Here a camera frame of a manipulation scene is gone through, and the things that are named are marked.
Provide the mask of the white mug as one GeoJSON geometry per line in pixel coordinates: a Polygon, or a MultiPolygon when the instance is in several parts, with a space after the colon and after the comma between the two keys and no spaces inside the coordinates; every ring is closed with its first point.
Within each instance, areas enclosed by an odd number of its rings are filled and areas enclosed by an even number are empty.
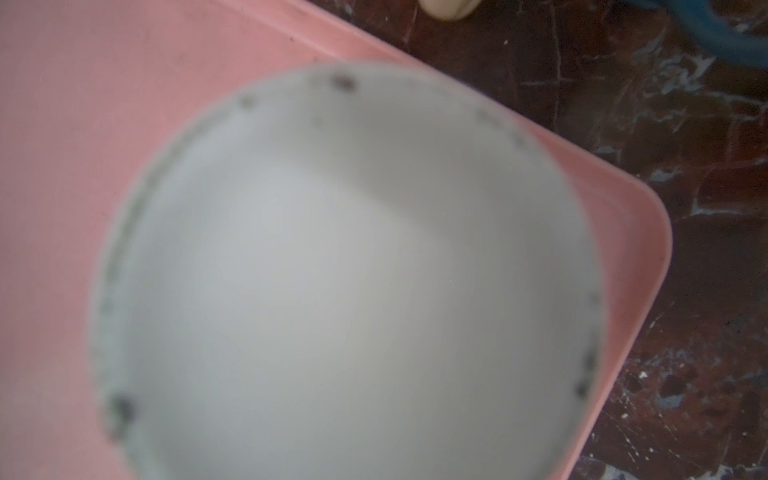
{"type": "Polygon", "coordinates": [[[548,479],[605,317],[589,217],[518,120],[437,73],[330,63],[158,152],[89,347],[134,479],[548,479]]]}

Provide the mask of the pink tray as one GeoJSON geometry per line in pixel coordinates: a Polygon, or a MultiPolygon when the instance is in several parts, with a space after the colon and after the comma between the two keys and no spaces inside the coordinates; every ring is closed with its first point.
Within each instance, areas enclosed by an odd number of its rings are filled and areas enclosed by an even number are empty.
{"type": "MultiPolygon", "coordinates": [[[[215,103],[283,73],[351,62],[440,74],[302,1],[2,3],[3,478],[134,479],[105,430],[89,347],[115,216],[158,152],[215,103]]],[[[602,265],[600,368],[548,478],[563,479],[667,274],[672,232],[646,185],[508,112],[575,188],[602,265]]]]}

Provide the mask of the blue mug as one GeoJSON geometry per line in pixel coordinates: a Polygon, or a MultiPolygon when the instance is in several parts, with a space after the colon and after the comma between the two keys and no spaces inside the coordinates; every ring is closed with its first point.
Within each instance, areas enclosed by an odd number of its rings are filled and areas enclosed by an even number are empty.
{"type": "Polygon", "coordinates": [[[767,38],[736,31],[715,13],[710,1],[627,0],[627,3],[647,10],[666,10],[698,45],[723,61],[767,69],[767,38]]]}

